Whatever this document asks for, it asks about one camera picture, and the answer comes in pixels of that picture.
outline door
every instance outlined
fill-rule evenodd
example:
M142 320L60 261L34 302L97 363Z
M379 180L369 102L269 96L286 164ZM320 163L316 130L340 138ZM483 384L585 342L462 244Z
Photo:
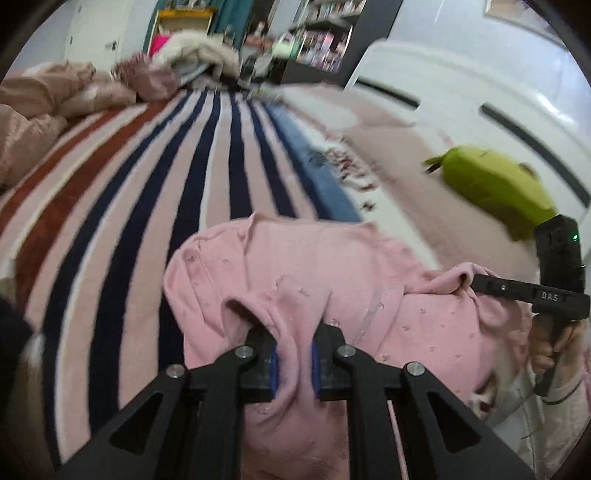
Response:
M133 0L78 0L65 57L110 70L119 60Z

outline teal curtain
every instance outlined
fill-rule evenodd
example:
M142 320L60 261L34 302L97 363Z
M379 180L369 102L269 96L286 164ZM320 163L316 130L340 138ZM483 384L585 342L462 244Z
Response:
M152 34L152 28L154 28L154 20L156 19L156 12L158 10L164 10L168 0L158 0L156 2L156 6L154 7L154 12L152 13L152 18L150 18L150 24L148 25L148 31L146 32L146 38L144 40L144 53L148 53L148 49L150 47L150 36Z
M254 0L212 0L211 7L217 7L212 30L222 33L231 25L232 33L235 35L234 46L240 48L248 28L253 2Z
M213 19L211 32L223 33L228 25L232 26L232 33L235 35L234 46L240 48L242 39L248 28L248 21L251 16L251 8L254 0L211 0L210 6L217 8L217 14ZM148 53L150 46L150 34L154 26L154 18L158 10L166 7L168 0L158 0L154 13L150 19L148 32L144 41L144 53Z

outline rust red stripe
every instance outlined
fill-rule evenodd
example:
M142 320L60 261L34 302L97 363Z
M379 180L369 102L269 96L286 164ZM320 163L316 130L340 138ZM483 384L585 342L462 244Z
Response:
M47 161L39 166L39 168L27 178L20 187L14 192L12 197L7 201L6 205L0 212L0 235L3 234L4 229L9 224L12 217L16 214L22 203L27 199L29 194L39 185L42 180L51 173L60 160L67 155L76 145L88 138L93 132L97 131L104 124L116 117L121 110L115 110L105 113L98 118L96 122L86 127L82 132L73 136L61 147L59 147Z
M15 278L17 281L17 303L20 309L24 311L26 308L29 295L46 255L80 197L111 158L147 122L162 112L167 104L168 102L153 103L145 112L106 140L74 172L62 189L47 204L17 255Z

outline blue stripe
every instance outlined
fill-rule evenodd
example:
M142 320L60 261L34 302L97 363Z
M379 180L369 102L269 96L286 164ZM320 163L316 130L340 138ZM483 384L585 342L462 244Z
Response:
M100 292L90 347L88 411L90 433L96 434L119 411L119 356L129 286L139 248L178 149L203 110L203 92L193 112L172 137L121 232Z
M125 160L117 173L109 181L100 197L88 213L86 220L72 242L67 255L61 263L51 294L47 302L47 310L43 321L43 334L45 336L45 349L43 351L43 399L46 423L46 437L50 455L55 465L61 464L59 449L56 439L55 425L55 384L57 350L60 344L63 317L66 311L74 279L82 263L90 241L94 237L103 215L109 208L113 198L127 179L133 167L140 161L150 144L162 133L164 128L183 110L187 100L186 96L174 110L146 137L135 151Z
M290 196L287 193L285 185L283 185L283 181L279 175L279 171L277 170L277 163L275 162L271 147L269 147L269 143L267 142L265 132L262 129L261 120L252 106L252 102L247 103L248 108L251 110L252 124L254 126L256 139L261 147L261 161L265 168L265 173L267 174L267 180L269 181L269 187L271 188L271 195L273 196L277 213L282 216L296 218L296 211L291 204Z
M205 175L212 150L217 123L220 118L220 97L213 98L212 114L209 117L201 139L191 161L183 195L178 204L177 217L168 246L167 264L173 253L184 241L199 230L201 202L205 189ZM183 364L183 334L178 328L168 301L162 295L160 302L160 334L158 336L158 363L160 369L172 364Z
M280 105L263 103L318 218L360 222L359 212L328 166L310 161L310 145Z
M247 218L252 215L251 194L244 169L244 140L242 118L236 96L230 94L232 124L230 126L230 154L228 158L228 182L230 184L230 218Z

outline metal screw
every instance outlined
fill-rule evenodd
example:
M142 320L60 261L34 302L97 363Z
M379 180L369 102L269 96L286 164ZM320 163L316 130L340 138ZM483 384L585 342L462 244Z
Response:
M410 362L407 365L407 372L414 377L420 377L425 373L425 366L421 362Z
M184 366L179 365L179 364L174 364L174 365L170 365L167 369L166 369L166 374L170 377L170 378L178 378L178 377L182 377L184 375Z
M343 358L349 358L354 356L354 354L357 353L357 350L351 345L341 345L336 349L336 352Z
M244 360L245 358L252 357L255 351L254 348L251 346L241 345L236 350L234 350L234 353L238 358L242 358Z

